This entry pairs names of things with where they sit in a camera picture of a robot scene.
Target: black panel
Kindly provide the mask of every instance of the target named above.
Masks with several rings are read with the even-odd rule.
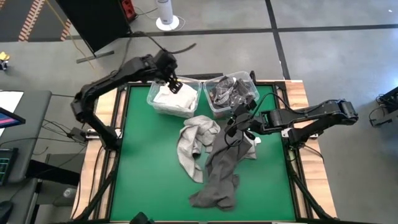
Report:
[[[117,0],[57,2],[92,52],[126,36],[130,30],[122,6]]]

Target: red device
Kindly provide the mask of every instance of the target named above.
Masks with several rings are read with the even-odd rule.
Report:
[[[121,0],[121,3],[127,21],[132,22],[137,17],[137,13],[135,12],[134,7],[132,6],[131,0]]]

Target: concrete floor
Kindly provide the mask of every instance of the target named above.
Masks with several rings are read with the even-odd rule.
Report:
[[[134,4],[144,11],[155,6],[144,0]],[[173,4],[175,14],[187,21],[183,30],[271,26],[264,0],[174,0]],[[278,27],[398,24],[395,0],[272,0],[272,6]],[[156,31],[154,21],[145,16],[134,21],[132,27]],[[374,99],[379,93],[398,86],[398,29],[289,32],[280,33],[280,38],[291,79],[304,81],[310,104],[346,98],[353,102],[360,116],[354,126],[333,127],[320,137],[338,216],[349,221],[396,223],[398,122],[372,128],[368,114],[376,107]],[[261,79],[283,79],[272,33],[155,39],[170,50],[198,44],[177,55],[178,74],[255,70]],[[92,61],[95,72],[88,63],[75,63],[81,55],[69,40],[0,43],[0,50],[12,56],[11,69],[0,75],[0,88],[74,95],[82,85],[119,66],[126,41],[119,39],[101,50],[115,50],[116,54]],[[77,44],[88,53],[81,40]],[[135,38],[127,58],[154,54],[157,50],[150,40]],[[68,126],[78,125],[69,102],[69,98],[53,97],[46,118]],[[38,143],[38,147],[44,146],[50,146],[49,153],[73,153],[79,149],[61,143]],[[63,208],[63,212],[43,208],[37,223],[54,221],[54,209],[57,220],[66,220],[70,214],[70,208]]]

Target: keyboard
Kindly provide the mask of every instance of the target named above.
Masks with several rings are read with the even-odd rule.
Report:
[[[0,185],[5,185],[7,183],[17,154],[17,148],[0,149]]]

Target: clothing pile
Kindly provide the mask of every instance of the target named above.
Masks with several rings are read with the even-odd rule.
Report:
[[[239,176],[233,171],[242,159],[256,159],[255,146],[261,141],[259,138],[252,141],[245,135],[239,146],[229,147],[224,141],[225,131],[203,115],[185,120],[184,125],[177,143],[177,155],[180,164],[195,182],[203,183],[203,171],[195,158],[201,154],[202,146],[205,146],[205,152],[210,153],[205,165],[207,181],[201,191],[189,197],[191,206],[233,209],[234,193],[239,185]],[[235,144],[241,134],[238,131],[234,137],[227,135],[227,141]]]
[[[251,90],[249,84],[243,79],[235,77],[223,77],[217,85],[209,92],[209,97],[215,109],[233,107],[245,103],[256,94]]]
[[[184,83],[176,94],[172,93],[167,85],[160,86],[159,92],[154,98],[154,103],[193,110],[195,109],[197,94],[196,90]]]

